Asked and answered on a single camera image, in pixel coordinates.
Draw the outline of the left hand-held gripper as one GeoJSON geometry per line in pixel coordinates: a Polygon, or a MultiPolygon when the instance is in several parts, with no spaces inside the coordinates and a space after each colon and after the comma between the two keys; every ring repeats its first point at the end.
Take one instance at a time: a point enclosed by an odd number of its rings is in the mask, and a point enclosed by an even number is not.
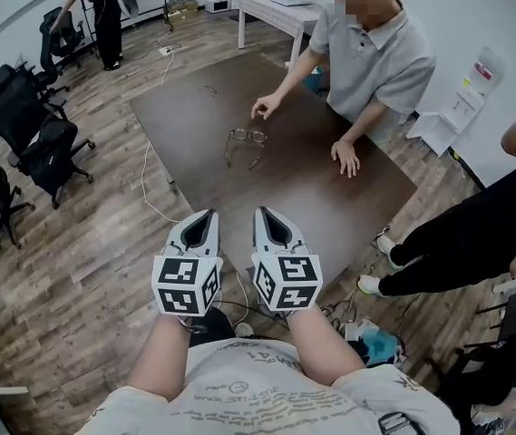
{"type": "Polygon", "coordinates": [[[222,266],[219,213],[206,209],[183,219],[154,257],[151,289],[161,312],[204,316],[221,288],[222,266]]]}

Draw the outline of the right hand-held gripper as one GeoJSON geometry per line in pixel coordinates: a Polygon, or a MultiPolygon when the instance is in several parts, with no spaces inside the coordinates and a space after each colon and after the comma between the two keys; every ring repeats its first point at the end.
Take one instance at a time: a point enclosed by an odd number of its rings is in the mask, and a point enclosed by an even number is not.
{"type": "Polygon", "coordinates": [[[260,206],[253,217],[253,285],[270,312],[309,309],[323,285],[319,257],[299,227],[276,210],[260,206]]]}

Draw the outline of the dark-framed eyeglasses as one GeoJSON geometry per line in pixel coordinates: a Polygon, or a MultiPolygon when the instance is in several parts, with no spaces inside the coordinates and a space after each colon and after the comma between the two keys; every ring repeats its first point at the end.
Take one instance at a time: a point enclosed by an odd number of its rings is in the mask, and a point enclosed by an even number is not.
{"type": "Polygon", "coordinates": [[[232,154],[235,143],[250,144],[258,149],[258,155],[254,161],[249,165],[248,170],[254,169],[262,156],[263,150],[265,149],[268,136],[265,132],[260,130],[248,130],[242,128],[236,128],[229,132],[226,140],[224,156],[229,168],[232,167],[232,154]]]}

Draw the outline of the person's left forearm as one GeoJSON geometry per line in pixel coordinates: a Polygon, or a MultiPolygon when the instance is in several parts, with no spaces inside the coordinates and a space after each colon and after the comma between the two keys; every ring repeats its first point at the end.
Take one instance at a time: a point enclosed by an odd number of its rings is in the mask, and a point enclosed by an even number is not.
{"type": "Polygon", "coordinates": [[[184,389],[190,332],[177,316],[160,314],[127,381],[131,387],[175,400],[184,389]]]}

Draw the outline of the person's right forearm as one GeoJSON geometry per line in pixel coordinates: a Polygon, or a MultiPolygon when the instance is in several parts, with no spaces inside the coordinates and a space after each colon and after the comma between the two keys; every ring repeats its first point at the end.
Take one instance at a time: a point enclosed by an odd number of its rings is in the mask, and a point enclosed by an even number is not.
{"type": "Polygon", "coordinates": [[[360,356],[313,305],[287,318],[301,367],[308,378],[332,386],[336,380],[365,368],[360,356]]]}

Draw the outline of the white bag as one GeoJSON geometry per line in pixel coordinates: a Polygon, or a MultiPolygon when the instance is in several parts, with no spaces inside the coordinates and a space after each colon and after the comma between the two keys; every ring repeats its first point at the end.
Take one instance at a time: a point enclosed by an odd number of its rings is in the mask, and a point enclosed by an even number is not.
{"type": "Polygon", "coordinates": [[[385,364],[400,368],[407,359],[404,342],[366,317],[347,322],[343,335],[368,368],[385,364]]]}

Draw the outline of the blue crumpled cloth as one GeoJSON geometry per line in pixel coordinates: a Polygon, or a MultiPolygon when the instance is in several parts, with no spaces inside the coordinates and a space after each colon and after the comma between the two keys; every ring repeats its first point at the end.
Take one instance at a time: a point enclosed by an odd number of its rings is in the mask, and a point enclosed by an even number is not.
{"type": "Polygon", "coordinates": [[[398,339],[385,331],[365,330],[362,333],[362,339],[371,358],[387,360],[395,355],[398,339]]]}

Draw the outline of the person's white printed t-shirt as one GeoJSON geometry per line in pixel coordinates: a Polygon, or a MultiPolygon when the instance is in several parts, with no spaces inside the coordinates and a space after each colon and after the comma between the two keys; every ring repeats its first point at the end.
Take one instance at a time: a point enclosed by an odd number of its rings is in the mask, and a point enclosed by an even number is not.
{"type": "Polygon", "coordinates": [[[460,435],[449,409],[393,365],[325,386],[303,374],[288,343],[228,339],[189,350],[174,401],[121,387],[76,435],[384,435],[396,413],[424,435],[460,435]]]}

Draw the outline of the white table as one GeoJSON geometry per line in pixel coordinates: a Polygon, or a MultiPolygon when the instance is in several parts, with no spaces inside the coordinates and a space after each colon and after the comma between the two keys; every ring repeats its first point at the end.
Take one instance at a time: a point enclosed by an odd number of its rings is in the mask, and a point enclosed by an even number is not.
{"type": "Polygon", "coordinates": [[[300,53],[305,29],[308,25],[317,22],[322,7],[320,5],[284,6],[271,0],[238,0],[238,4],[238,48],[243,49],[245,46],[246,16],[251,15],[294,39],[288,62],[288,69],[292,69],[300,53]]]}

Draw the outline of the flat cardboard boxes stack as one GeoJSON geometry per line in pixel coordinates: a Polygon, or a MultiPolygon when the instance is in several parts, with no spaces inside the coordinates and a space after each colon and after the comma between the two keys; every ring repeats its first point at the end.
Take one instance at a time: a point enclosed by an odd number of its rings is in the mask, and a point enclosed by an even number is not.
{"type": "Polygon", "coordinates": [[[197,0],[170,0],[167,3],[168,18],[172,24],[191,19],[199,13],[197,0]]]}

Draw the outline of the white water dispenser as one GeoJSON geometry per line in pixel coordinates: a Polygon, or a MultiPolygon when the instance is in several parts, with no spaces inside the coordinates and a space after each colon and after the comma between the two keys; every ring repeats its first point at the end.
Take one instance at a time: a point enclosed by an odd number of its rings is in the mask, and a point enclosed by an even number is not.
{"type": "Polygon", "coordinates": [[[441,157],[475,121],[505,70],[505,61],[491,48],[483,46],[450,99],[439,111],[420,113],[406,138],[420,139],[441,157]]]}

